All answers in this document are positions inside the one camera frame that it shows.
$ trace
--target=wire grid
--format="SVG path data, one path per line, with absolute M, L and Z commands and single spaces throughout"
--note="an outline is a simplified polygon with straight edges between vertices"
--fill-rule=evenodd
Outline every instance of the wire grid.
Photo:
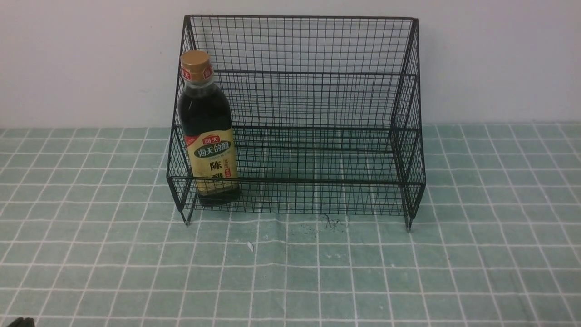
M 186 229 L 168 223 L 166 136 L 0 131 L 0 325 L 579 326 L 581 125 L 425 130 L 410 234 L 379 215 L 211 211 Z
M 417 34 L 405 18 L 186 16 L 181 52 L 210 54 L 232 108 L 242 188 L 234 208 L 415 217 L 425 187 Z M 176 99 L 183 87 L 178 77 Z M 178 210 L 195 208 L 176 113 L 169 158 Z

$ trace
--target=wire mesh basket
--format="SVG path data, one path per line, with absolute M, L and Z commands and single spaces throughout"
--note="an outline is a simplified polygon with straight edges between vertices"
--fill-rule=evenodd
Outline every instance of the wire mesh basket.
M 418 35 L 413 18 L 185 16 L 180 55 L 210 55 L 232 110 L 242 196 L 211 209 L 404 215 L 410 228 L 426 185 Z M 167 181 L 188 224 L 183 89 L 178 72 Z

